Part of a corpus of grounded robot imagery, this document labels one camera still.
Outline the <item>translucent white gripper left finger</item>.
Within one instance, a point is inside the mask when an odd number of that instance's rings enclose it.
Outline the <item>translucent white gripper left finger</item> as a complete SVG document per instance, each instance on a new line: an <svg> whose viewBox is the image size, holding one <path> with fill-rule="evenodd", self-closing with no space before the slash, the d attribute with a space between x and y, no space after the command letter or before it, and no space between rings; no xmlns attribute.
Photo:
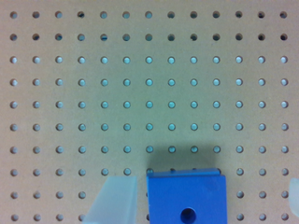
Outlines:
<svg viewBox="0 0 299 224"><path fill-rule="evenodd" d="M136 177L110 176L82 224L135 224L136 210Z"/></svg>

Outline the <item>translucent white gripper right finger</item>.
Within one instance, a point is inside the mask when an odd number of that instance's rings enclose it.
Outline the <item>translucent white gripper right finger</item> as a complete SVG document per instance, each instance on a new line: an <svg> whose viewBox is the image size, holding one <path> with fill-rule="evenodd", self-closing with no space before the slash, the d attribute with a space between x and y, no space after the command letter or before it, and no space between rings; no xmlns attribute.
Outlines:
<svg viewBox="0 0 299 224"><path fill-rule="evenodd" d="M299 217L299 179L292 178L289 185L289 207Z"/></svg>

